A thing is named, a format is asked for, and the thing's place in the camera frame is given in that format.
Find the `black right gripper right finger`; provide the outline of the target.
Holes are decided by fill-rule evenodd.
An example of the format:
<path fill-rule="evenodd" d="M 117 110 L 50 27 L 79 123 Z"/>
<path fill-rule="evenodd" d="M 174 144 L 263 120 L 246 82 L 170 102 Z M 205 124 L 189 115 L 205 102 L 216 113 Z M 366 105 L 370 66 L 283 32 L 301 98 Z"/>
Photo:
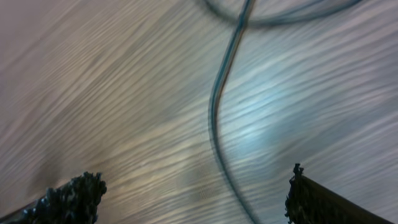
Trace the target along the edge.
<path fill-rule="evenodd" d="M 303 174 L 297 163 L 289 180 L 285 216 L 294 224 L 393 224 Z"/>

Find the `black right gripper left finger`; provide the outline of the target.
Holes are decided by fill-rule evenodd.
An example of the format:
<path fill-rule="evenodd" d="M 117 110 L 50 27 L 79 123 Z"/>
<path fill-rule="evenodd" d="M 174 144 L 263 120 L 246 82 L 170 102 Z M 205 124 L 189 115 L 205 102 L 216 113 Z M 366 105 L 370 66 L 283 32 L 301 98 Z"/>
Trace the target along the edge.
<path fill-rule="evenodd" d="M 34 203 L 1 218 L 4 224 L 94 224 L 106 193 L 100 173 L 85 172 L 65 185 L 48 188 Z"/>

